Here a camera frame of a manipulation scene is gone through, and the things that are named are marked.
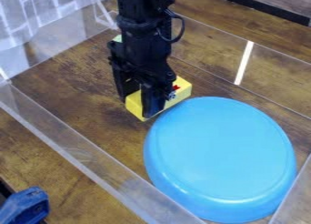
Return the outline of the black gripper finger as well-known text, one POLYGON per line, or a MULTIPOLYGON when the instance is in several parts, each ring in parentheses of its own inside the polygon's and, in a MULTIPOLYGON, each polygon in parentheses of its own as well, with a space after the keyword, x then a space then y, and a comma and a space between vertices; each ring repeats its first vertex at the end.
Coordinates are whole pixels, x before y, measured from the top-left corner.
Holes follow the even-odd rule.
POLYGON ((142 83, 142 116, 152 117, 164 109, 166 102, 172 98, 175 98, 172 82, 144 81, 142 83))
POLYGON ((128 70, 114 68, 115 86, 122 101, 126 101, 127 96, 140 89, 136 69, 128 70))

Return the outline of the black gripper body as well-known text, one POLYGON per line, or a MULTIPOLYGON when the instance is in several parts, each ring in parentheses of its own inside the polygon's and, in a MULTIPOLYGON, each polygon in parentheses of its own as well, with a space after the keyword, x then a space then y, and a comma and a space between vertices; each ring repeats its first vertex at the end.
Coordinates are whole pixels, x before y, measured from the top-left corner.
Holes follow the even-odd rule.
POLYGON ((167 83, 176 80, 176 75, 168 65, 171 54, 171 19, 152 18, 146 21, 119 17, 122 43, 110 41, 110 64, 112 69, 136 69, 138 80, 167 83))

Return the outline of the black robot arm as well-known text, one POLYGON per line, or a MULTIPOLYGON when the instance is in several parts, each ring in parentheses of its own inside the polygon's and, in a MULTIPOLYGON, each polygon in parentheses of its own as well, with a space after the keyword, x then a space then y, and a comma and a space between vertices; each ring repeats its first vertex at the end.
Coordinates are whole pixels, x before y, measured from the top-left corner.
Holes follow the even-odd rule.
POLYGON ((110 65, 122 99, 142 93, 142 116, 158 114, 174 95, 176 74, 168 64, 174 0, 116 0, 120 41, 110 41, 110 65))

